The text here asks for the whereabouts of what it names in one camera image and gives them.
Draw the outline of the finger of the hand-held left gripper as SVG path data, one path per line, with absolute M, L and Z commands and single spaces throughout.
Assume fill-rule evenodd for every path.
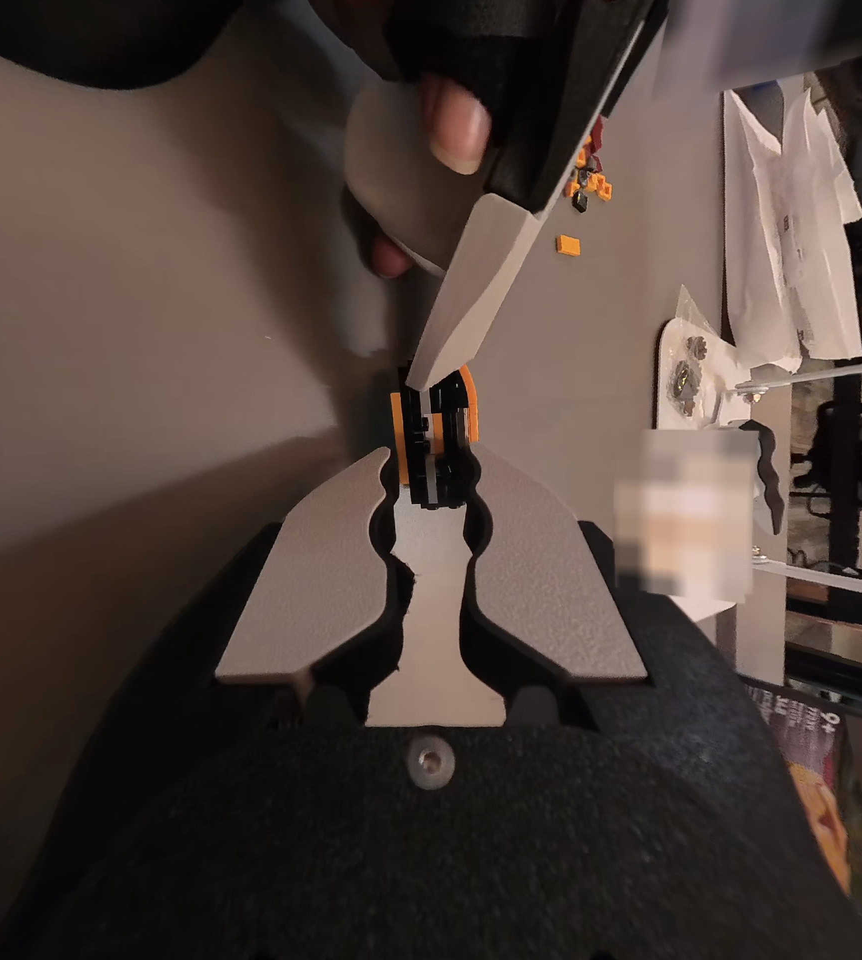
M 553 208 L 536 212 L 494 192 L 407 200 L 407 248 L 444 269 L 407 383 L 424 391 L 477 354 Z M 446 267 L 443 254 L 451 253 Z

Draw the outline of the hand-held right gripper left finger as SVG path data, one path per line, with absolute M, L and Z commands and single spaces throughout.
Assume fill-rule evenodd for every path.
M 378 447 L 286 516 L 216 669 L 225 684 L 376 688 L 397 669 L 411 570 L 398 558 L 399 486 Z

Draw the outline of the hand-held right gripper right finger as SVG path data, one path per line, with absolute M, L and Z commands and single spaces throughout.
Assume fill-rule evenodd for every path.
M 641 655 L 573 512 L 481 442 L 468 454 L 462 659 L 486 685 L 635 684 Z

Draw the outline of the orange black lego car assembly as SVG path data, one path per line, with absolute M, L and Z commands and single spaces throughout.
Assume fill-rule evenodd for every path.
M 427 510 L 457 509 L 467 498 L 470 446 L 480 438 L 478 398 L 467 366 L 427 390 L 407 384 L 410 369 L 397 369 L 390 394 L 400 486 Z

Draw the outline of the person's left forearm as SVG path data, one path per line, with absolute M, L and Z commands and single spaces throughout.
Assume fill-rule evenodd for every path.
M 392 69 L 383 26 L 392 2 L 0 1 L 0 58 L 95 90 L 141 90 L 194 67 L 243 15 L 309 10 L 379 71 Z

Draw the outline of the pile of small lego pieces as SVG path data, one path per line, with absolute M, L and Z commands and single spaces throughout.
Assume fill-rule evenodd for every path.
M 582 141 L 562 187 L 562 196 L 580 214 L 588 210 L 593 198 L 602 203 L 612 198 L 613 185 L 605 175 L 600 157 L 604 126 L 605 117 L 598 117 Z

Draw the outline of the plastic bag with lego wheels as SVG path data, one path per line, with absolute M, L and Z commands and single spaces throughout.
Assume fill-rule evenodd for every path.
M 752 403 L 735 389 L 748 379 L 736 349 L 713 330 L 681 286 L 675 314 L 657 336 L 654 428 L 701 430 L 750 420 Z

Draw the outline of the lego box with yellow car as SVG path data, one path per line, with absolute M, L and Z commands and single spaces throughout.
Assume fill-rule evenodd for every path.
M 862 910 L 862 712 L 745 680 L 797 787 L 811 829 Z

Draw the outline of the person's left hand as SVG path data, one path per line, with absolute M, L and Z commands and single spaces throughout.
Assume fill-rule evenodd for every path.
M 417 82 L 421 128 L 431 156 L 453 174 L 470 177 L 484 161 L 492 133 L 485 105 L 457 80 L 424 71 Z M 379 219 L 370 247 L 370 268 L 384 280 L 405 275 L 414 265 L 410 225 L 399 215 Z

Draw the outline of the black wavy rubber strip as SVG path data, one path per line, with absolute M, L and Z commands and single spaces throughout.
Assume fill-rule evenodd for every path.
M 762 528 L 769 527 L 772 534 L 778 536 L 784 525 L 786 503 L 781 494 L 780 478 L 773 462 L 776 451 L 773 430 L 753 418 L 741 421 L 738 428 L 754 435 L 757 440 L 753 500 L 756 522 Z

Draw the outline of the white paper sheets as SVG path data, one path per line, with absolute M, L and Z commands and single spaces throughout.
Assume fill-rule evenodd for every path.
M 862 205 L 827 110 L 800 91 L 777 138 L 728 90 L 723 133 L 726 305 L 740 362 L 793 374 L 803 353 L 861 356 L 845 227 Z

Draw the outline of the clear acrylic stand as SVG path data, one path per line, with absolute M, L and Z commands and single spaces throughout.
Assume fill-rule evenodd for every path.
M 834 366 L 770 380 L 751 379 L 725 389 L 724 396 L 756 402 L 764 394 L 777 389 L 851 377 L 862 377 L 862 364 Z M 824 518 L 842 521 L 847 515 L 862 511 L 862 402 L 825 403 L 816 417 L 812 447 L 804 458 L 810 464 L 810 471 L 801 479 L 801 485 L 819 487 L 828 498 L 839 499 L 840 504 Z M 757 548 L 752 550 L 751 566 L 785 579 L 862 594 L 862 578 L 859 576 L 788 564 L 767 558 Z

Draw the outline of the black office chair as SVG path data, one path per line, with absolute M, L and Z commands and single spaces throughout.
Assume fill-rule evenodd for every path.
M 792 455 L 808 470 L 793 478 L 792 497 L 804 498 L 813 518 L 831 521 L 837 508 L 862 511 L 862 401 L 831 399 L 816 410 L 809 449 Z

